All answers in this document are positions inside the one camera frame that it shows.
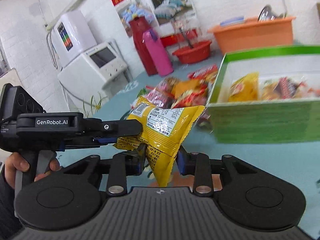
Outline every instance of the pink bottle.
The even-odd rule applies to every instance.
[[[153,29],[143,33],[143,40],[161,77],[173,72],[172,63],[160,38]]]

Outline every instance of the finger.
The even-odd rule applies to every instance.
[[[5,161],[4,176],[10,187],[14,188],[16,171],[26,172],[30,168],[29,163],[19,154],[11,154]]]
[[[60,170],[60,163],[56,158],[50,162],[50,170],[52,171]]]
[[[40,179],[45,178],[46,176],[48,176],[48,175],[47,175],[47,174],[44,174],[44,173],[39,174],[38,176],[35,177],[35,182],[38,181],[38,180],[40,180]]]

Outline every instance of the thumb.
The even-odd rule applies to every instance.
[[[26,172],[30,168],[29,163],[19,154],[11,154],[5,161],[4,176],[7,183],[14,189],[16,171]]]

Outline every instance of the table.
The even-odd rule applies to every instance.
[[[189,72],[213,63],[220,66],[221,61],[222,55],[217,54],[198,64],[177,66],[172,76],[187,79]],[[155,86],[161,80],[162,78],[158,75],[148,77],[145,72],[142,73],[106,103],[94,117],[104,121],[119,120],[130,109],[130,104],[145,85]],[[268,145],[219,144],[213,134],[194,128],[182,145],[188,152],[202,152],[209,155],[211,159],[221,159],[224,154],[232,154],[297,186],[307,200],[306,211],[299,226],[313,238],[318,238],[320,188],[317,188],[316,182],[320,179],[320,142]],[[91,154],[99,154],[104,159],[111,158],[118,152],[119,150],[112,145],[107,145],[99,149],[67,150],[64,153],[58,153],[58,158],[61,165],[68,166]],[[177,177],[177,167],[174,167],[172,174],[174,181],[182,184],[190,182],[190,178]],[[101,190],[106,188],[106,176],[101,183]],[[152,178],[150,169],[145,169],[141,176],[128,177],[128,189],[131,186],[155,186]]]

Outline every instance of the yellow snack bag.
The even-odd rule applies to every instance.
[[[114,146],[120,150],[133,150],[140,143],[146,143],[146,157],[153,174],[159,186],[166,187],[180,145],[204,109],[204,106],[161,109],[140,97],[128,119],[136,119],[142,124],[141,135],[118,138]]]
[[[258,100],[259,73],[250,73],[232,84],[228,102]]]

